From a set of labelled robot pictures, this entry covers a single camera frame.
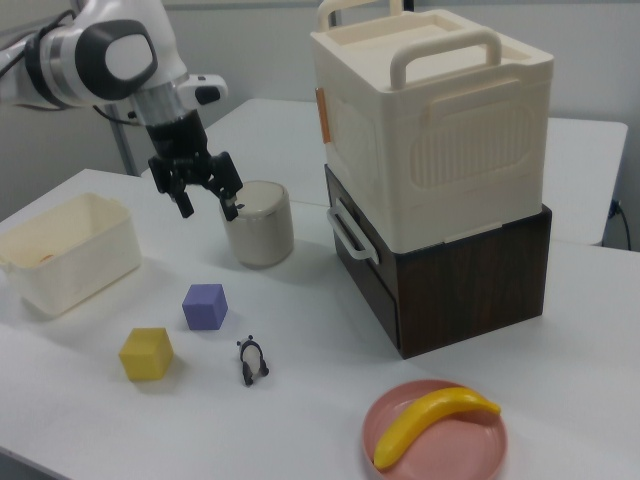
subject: white plastic basket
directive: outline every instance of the white plastic basket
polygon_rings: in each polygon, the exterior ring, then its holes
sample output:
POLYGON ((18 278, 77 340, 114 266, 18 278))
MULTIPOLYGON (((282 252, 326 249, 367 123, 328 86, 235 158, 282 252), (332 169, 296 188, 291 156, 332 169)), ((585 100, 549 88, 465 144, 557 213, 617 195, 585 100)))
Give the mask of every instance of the white plastic basket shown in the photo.
POLYGON ((329 28, 333 11, 363 3, 325 1, 311 36, 327 162, 387 246, 539 213, 553 57, 400 0, 389 17, 329 28))
POLYGON ((91 193, 0 237, 0 267, 9 283, 49 315, 68 310, 141 261, 129 211, 91 193))

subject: white ceramic cup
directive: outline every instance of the white ceramic cup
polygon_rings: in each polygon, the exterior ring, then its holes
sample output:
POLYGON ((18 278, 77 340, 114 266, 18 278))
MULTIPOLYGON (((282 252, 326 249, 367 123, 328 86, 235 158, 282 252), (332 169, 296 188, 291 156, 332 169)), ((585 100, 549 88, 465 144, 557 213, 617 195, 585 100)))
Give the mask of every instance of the white ceramic cup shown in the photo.
POLYGON ((223 222, 233 254, 240 263, 267 267, 293 250, 289 193, 273 182, 245 182, 237 193, 238 217, 223 222))

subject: toy panda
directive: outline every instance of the toy panda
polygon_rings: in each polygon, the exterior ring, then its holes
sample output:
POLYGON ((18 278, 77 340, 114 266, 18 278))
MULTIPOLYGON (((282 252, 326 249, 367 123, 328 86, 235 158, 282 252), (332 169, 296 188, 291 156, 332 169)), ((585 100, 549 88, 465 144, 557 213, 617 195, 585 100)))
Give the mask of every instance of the toy panda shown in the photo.
POLYGON ((260 345, 253 341, 253 335, 244 340, 238 341, 240 347, 240 361, 242 361, 242 376, 244 383, 248 386, 253 384, 253 376, 258 373, 263 377, 269 375, 267 363, 264 361, 260 345))

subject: drawer handle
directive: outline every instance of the drawer handle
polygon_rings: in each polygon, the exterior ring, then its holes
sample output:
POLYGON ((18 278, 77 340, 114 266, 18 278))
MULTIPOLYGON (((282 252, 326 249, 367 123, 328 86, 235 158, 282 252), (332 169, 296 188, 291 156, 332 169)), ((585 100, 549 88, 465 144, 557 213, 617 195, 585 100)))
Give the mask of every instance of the drawer handle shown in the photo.
POLYGON ((338 198, 336 200, 336 204, 327 210, 327 218, 329 219, 331 227, 333 227, 333 231, 344 245, 344 248, 349 252, 349 255, 356 260, 366 260, 370 258, 376 265, 380 263, 378 252, 376 252, 372 243, 353 219, 347 208, 342 203, 342 200, 338 198), (349 230, 351 230, 351 232, 356 236, 358 241, 364 247, 364 250, 356 250, 356 248, 351 244, 351 241, 347 236, 347 232, 344 231, 344 228, 342 228, 342 225, 340 225, 338 220, 336 220, 336 217, 340 218, 340 220, 349 227, 349 230))

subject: yellow banana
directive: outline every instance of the yellow banana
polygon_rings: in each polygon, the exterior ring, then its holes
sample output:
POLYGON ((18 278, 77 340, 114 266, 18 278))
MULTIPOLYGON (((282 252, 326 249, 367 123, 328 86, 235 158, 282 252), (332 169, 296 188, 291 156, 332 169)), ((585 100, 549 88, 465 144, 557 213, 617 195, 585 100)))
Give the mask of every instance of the yellow banana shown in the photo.
POLYGON ((373 454, 378 470, 395 464, 429 425, 453 413, 486 410, 500 414, 500 406, 464 387, 443 388, 414 401, 384 432, 373 454))

